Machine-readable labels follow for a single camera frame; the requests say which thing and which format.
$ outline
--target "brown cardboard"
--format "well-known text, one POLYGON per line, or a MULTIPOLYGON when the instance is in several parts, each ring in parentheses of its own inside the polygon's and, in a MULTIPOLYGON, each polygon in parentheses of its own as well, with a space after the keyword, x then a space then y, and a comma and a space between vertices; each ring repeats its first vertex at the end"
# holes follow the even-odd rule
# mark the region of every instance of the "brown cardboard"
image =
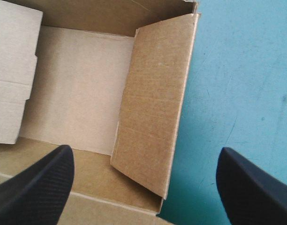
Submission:
POLYGON ((135 30, 192 12, 183 0, 8 0, 44 12, 43 25, 134 36, 135 30))
POLYGON ((139 28, 111 165, 166 199, 197 14, 139 28))
POLYGON ((133 41, 42 26, 20 136, 111 155, 133 41))
MULTIPOLYGON (((0 174, 0 183, 9 179, 0 174)), ((119 205, 85 198, 74 192, 68 197, 58 225, 169 225, 154 215, 123 208, 119 205)))
MULTIPOLYGON (((15 145, 0 144, 0 173, 15 176, 57 147, 21 137, 15 145)), ((110 166, 110 156, 82 150, 73 153, 73 192, 150 214, 159 211, 161 198, 110 166)))

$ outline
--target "textured black surface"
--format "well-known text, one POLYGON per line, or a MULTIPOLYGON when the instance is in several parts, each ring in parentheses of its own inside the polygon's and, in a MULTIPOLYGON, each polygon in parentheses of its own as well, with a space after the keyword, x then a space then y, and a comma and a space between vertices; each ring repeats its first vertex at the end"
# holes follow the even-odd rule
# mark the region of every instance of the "textured black surface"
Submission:
POLYGON ((73 180, 73 152, 62 145, 0 184, 0 225, 57 224, 73 180))
POLYGON ((219 195, 233 225, 287 225, 287 186, 231 148, 216 173, 219 195))

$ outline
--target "white cardboard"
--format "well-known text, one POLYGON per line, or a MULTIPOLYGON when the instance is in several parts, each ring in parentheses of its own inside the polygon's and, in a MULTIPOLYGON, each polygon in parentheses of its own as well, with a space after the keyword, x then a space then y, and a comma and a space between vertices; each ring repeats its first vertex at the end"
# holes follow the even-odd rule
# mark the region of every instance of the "white cardboard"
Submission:
POLYGON ((0 143, 15 143, 30 97, 42 12, 0 0, 0 143))

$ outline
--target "corrugated cardboard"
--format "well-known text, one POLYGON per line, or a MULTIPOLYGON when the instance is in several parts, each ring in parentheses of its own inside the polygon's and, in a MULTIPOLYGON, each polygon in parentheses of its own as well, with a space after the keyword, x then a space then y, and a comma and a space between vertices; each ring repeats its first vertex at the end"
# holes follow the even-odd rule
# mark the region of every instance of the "corrugated cardboard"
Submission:
MULTIPOLYGON (((36 76, 21 129, 21 136, 27 138, 19 138, 15 145, 0 144, 0 174, 13 176, 55 144, 70 144, 79 150, 74 150, 74 197, 70 196, 71 208, 66 208, 62 223, 156 224, 155 214, 167 195, 198 20, 197 14, 190 13, 196 4, 182 0, 11 1, 42 10, 44 25, 49 26, 41 27, 38 40, 36 76), (95 33, 132 36, 136 29, 135 43, 133 37, 95 33), (118 170, 107 156, 112 151, 111 163, 118 170)), ((28 11, 21 6, 16 9, 19 18, 28 11)), ((5 41, 8 30, 21 24, 1 31, 1 53, 12 49, 5 41)), ((30 36, 30 49, 36 40, 30 36)), ((32 86, 36 57, 30 49, 23 49, 17 60, 17 52, 9 54, 6 59, 15 65, 0 69, 0 75, 5 74, 0 76, 0 117, 4 121, 11 117, 9 126, 0 121, 0 127, 12 142, 15 132, 11 129, 19 129, 32 86)))
POLYGON ((133 41, 42 26, 20 136, 111 155, 133 41))
POLYGON ((138 29, 111 165, 166 199, 197 14, 138 29))
POLYGON ((0 1, 0 143, 14 144, 30 97, 42 12, 0 1))
POLYGON ((183 0, 8 0, 44 12, 43 25, 134 36, 139 27, 192 12, 183 0))
MULTIPOLYGON (((14 176, 57 148, 55 144, 19 137, 15 145, 0 144, 0 173, 14 176)), ((110 165, 110 157, 73 150, 72 191, 156 214, 161 198, 110 165)))

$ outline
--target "teal surface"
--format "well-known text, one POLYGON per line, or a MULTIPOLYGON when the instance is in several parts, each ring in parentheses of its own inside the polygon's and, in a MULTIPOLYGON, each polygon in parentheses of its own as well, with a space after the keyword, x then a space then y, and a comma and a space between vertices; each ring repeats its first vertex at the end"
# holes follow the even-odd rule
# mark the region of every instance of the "teal surface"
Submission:
POLYGON ((287 184, 287 0, 200 0, 168 199, 178 225, 229 225, 223 146, 287 184))

